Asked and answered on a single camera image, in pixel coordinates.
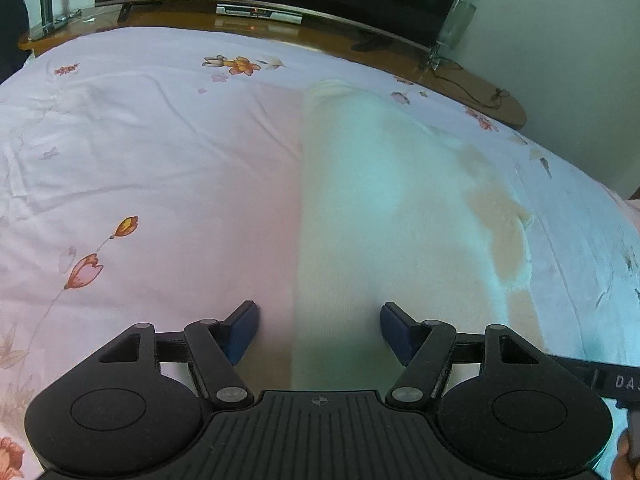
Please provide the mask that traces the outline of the silver set-top box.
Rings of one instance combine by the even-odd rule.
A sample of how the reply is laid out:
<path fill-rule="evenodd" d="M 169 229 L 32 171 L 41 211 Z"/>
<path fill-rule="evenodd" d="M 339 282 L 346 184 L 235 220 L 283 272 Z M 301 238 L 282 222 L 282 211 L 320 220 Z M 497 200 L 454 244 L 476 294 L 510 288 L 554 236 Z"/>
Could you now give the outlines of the silver set-top box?
<path fill-rule="evenodd" d="M 237 18 L 256 18 L 256 20 L 275 21 L 299 25 L 303 15 L 294 12 L 261 8 L 260 6 L 240 6 L 239 4 L 217 3 L 218 15 L 236 16 Z"/>

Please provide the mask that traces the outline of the curved wooden tv console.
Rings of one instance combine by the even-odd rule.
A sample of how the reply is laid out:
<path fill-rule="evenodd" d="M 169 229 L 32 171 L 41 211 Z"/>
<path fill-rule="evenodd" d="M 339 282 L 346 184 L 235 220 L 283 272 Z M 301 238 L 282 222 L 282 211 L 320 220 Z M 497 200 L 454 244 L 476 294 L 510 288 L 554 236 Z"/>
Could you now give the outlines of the curved wooden tv console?
<path fill-rule="evenodd" d="M 330 18 L 305 16 L 299 25 L 237 18 L 218 15 L 216 4 L 204 0 L 112 4 L 81 10 L 77 18 L 49 36 L 43 36 L 33 28 L 21 36 L 18 47 L 40 55 L 80 36 L 123 27 L 208 30 L 294 44 L 420 84 L 515 130 L 520 130 L 527 122 L 526 111 L 514 96 L 457 63 L 440 58 L 436 70 L 421 70 L 419 65 L 427 55 L 425 50 L 407 41 Z"/>

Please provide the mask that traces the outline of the clear glass table lamp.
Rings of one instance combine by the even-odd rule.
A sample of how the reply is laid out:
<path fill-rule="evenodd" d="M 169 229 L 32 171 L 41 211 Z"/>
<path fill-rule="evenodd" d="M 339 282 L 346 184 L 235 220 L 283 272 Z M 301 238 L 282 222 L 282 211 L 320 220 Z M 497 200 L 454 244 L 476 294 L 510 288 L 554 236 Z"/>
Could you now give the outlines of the clear glass table lamp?
<path fill-rule="evenodd" d="M 456 0 L 446 16 L 444 24 L 438 33 L 434 46 L 428 51 L 426 57 L 419 65 L 421 70 L 431 68 L 436 70 L 439 66 L 440 55 L 445 51 L 454 50 L 469 28 L 476 12 L 473 3 Z"/>

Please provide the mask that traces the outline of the pink floral bed sheet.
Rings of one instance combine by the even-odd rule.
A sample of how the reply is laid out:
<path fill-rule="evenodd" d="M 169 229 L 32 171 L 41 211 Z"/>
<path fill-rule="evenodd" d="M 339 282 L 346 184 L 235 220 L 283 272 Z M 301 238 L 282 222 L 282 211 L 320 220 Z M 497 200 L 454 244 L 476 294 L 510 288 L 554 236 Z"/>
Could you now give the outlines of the pink floral bed sheet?
<path fill-rule="evenodd" d="M 639 213 L 495 119 L 299 47 L 169 28 L 66 42 L 1 87 L 1 474 L 40 467 L 27 405 L 137 321 L 178 330 L 244 299 L 241 370 L 293 387 L 303 104 L 336 80 L 477 148 L 533 216 L 530 292 L 560 356 L 639 361 Z"/>

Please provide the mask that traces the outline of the white knit sweater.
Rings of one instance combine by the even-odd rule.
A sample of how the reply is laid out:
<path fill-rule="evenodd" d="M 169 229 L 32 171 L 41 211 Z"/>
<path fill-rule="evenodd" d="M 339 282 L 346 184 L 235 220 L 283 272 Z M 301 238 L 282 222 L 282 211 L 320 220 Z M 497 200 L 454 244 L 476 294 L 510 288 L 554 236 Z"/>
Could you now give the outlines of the white knit sweater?
<path fill-rule="evenodd" d="M 386 302 L 542 345 L 533 216 L 477 148 L 336 80 L 306 91 L 302 140 L 294 388 L 390 388 L 400 366 L 381 335 Z"/>

